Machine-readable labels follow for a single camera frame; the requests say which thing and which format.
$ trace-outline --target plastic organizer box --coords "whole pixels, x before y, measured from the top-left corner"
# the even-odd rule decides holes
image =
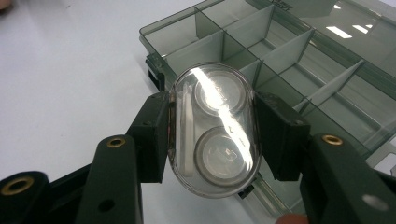
[[[255,91],[280,96],[311,123],[312,134],[347,139],[370,165],[396,153],[395,78],[270,2],[204,1],[140,34],[161,90],[193,65],[225,63]],[[264,160],[253,185],[274,217],[304,212],[299,183],[275,181]]]

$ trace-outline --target brass ring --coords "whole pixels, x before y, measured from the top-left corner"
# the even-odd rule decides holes
[[[125,139],[120,137],[115,137],[107,141],[108,147],[120,147],[125,144]]]
[[[326,143],[328,143],[330,145],[334,145],[334,146],[341,146],[344,144],[344,141],[341,138],[331,135],[331,134],[323,135],[322,140],[325,141]]]
[[[5,196],[19,194],[29,189],[34,182],[35,180],[29,175],[15,178],[3,186],[3,188],[1,189],[1,194]]]

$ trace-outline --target white table surface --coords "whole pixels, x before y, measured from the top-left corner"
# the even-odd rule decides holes
[[[125,133],[156,92],[139,29],[198,2],[14,0],[0,17],[0,179],[37,170],[53,181]],[[161,185],[142,188],[146,223],[274,222],[250,196],[189,193],[169,164]]]

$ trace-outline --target finger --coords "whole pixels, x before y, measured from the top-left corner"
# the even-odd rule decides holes
[[[308,218],[298,214],[286,214],[280,217],[276,224],[308,224]]]
[[[0,0],[0,9],[5,9],[11,5],[11,0]]]

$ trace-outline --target clear plastic case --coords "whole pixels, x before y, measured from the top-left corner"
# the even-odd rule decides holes
[[[243,75],[218,63],[198,64],[175,82],[169,160],[191,192],[222,198],[251,184],[262,158],[253,95]]]

